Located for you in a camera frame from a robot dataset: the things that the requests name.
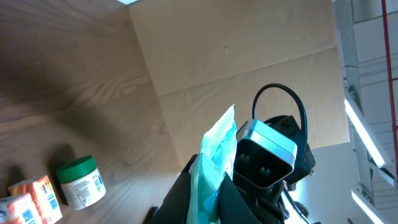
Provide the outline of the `green lid jar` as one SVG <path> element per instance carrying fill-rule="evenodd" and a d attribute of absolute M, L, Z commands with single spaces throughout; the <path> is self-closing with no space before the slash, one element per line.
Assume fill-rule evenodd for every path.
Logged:
<path fill-rule="evenodd" d="M 93 156 L 68 162 L 56 170 L 68 205 L 73 210 L 89 207 L 106 194 L 106 188 Z"/>

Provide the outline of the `orange small box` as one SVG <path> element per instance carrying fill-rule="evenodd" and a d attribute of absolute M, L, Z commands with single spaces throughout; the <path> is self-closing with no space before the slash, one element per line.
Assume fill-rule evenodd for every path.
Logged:
<path fill-rule="evenodd" d="M 42 224 L 30 193 L 1 199 L 2 224 Z"/>
<path fill-rule="evenodd" d="M 30 193 L 43 224 L 55 224 L 62 213 L 47 175 L 39 179 L 22 180 L 7 188 L 11 196 Z"/>

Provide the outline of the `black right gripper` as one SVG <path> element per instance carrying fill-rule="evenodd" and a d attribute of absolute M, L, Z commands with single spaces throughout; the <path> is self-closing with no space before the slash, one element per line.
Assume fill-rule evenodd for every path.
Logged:
<path fill-rule="evenodd" d="M 268 189 L 247 184 L 233 184 L 225 175 L 218 191 L 218 215 L 221 224 L 285 223 L 295 213 L 311 224 L 309 211 L 289 194 L 281 180 Z"/>

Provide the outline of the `mint green snack packet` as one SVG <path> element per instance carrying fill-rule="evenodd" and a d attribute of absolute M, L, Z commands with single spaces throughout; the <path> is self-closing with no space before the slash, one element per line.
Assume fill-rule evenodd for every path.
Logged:
<path fill-rule="evenodd" d="M 233 176 L 237 127 L 234 106 L 209 129 L 190 173 L 187 224 L 218 223 L 218 192 L 223 179 Z"/>

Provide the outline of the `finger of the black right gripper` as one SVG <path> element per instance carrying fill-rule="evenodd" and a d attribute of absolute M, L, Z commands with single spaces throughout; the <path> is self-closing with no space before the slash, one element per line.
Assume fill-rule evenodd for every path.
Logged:
<path fill-rule="evenodd" d="M 151 207 L 143 224 L 186 224 L 190 203 L 190 167 L 197 158 L 194 154 L 187 162 L 177 180 L 159 207 Z"/>

